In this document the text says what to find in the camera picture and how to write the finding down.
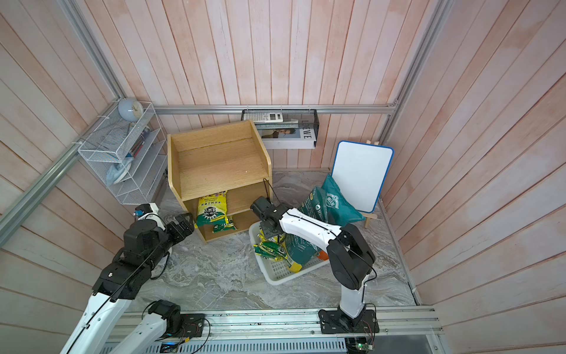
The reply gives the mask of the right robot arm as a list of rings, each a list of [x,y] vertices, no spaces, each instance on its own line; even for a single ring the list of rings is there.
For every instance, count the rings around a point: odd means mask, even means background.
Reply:
[[[355,225],[327,224],[295,208],[275,206],[263,196],[251,205],[251,211],[261,220],[264,231],[299,236],[327,253],[333,275],[341,285],[341,298],[336,310],[318,312],[322,333],[377,332],[372,327],[376,311],[369,310],[364,300],[375,256]]]

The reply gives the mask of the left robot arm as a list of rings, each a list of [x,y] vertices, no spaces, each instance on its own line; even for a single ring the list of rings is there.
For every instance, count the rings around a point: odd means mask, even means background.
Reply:
[[[189,213],[175,216],[168,224],[154,212],[140,214],[124,234],[125,246],[94,284],[85,311],[62,353],[99,353],[141,287],[154,279],[157,265],[167,261],[172,247],[194,231]],[[187,340],[201,337],[204,326],[203,314],[186,315],[179,305],[156,300],[113,352],[143,353],[159,339],[174,339],[173,347],[178,349]]]

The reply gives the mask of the teal orange fertilizer bag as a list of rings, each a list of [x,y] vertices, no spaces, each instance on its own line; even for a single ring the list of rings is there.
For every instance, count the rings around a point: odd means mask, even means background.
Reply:
[[[365,217],[345,199],[331,175],[327,175],[321,189],[324,191],[322,221],[344,227],[365,220]]]

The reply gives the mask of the dark green large fertilizer bag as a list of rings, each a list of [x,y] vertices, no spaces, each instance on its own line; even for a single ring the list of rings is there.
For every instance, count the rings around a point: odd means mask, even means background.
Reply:
[[[321,187],[315,187],[299,208],[284,214],[282,228],[287,233],[284,245],[292,273],[300,272],[312,258],[329,259],[328,242],[321,236],[324,230],[320,227],[329,221],[326,197]]]

